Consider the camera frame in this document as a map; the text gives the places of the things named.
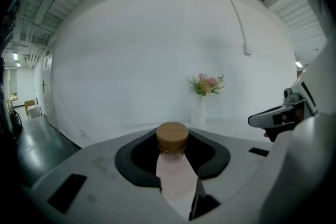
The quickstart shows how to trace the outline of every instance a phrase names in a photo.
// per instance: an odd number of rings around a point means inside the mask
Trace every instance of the white backdrop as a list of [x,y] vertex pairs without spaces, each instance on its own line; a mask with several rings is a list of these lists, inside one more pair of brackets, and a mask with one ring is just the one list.
[[61,26],[51,70],[60,129],[81,146],[188,120],[186,78],[200,72],[225,74],[226,87],[206,97],[209,119],[246,120],[279,105],[296,79],[284,25],[257,0],[234,0],[250,57],[229,0],[88,1]]

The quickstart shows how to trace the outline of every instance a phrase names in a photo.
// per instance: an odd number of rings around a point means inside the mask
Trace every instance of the flower bouquet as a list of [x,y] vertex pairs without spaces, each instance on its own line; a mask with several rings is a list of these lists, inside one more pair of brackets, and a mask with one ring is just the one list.
[[188,82],[193,86],[195,92],[202,96],[206,96],[207,93],[217,93],[217,90],[224,88],[225,83],[223,82],[224,75],[216,78],[207,78],[205,74],[198,75],[198,81],[195,78],[192,80],[188,79]]

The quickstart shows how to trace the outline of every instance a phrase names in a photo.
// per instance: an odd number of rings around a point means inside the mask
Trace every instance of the white vase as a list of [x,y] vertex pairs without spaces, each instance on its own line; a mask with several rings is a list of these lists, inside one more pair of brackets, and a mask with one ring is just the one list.
[[195,105],[190,115],[190,121],[196,126],[201,126],[206,122],[206,109],[204,106],[204,96],[197,94]]

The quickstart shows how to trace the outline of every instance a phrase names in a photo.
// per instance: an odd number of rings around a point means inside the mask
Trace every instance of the ceiling light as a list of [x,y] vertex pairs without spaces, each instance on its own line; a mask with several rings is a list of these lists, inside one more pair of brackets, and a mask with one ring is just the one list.
[[40,25],[42,23],[43,18],[46,16],[48,10],[55,0],[42,0],[40,8],[35,16],[34,24]]

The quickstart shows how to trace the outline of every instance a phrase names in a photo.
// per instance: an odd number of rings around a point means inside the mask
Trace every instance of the door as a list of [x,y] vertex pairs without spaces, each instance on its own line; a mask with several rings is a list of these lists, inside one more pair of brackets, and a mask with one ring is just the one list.
[[47,46],[44,56],[44,62],[43,62],[43,71],[42,71],[42,77],[43,77],[43,97],[44,97],[44,103],[46,108],[46,114],[48,122],[55,127],[56,129],[59,129],[58,127],[58,121],[54,110],[54,103],[51,97],[51,65],[52,65],[52,56],[54,54],[54,47],[55,47],[55,39]]

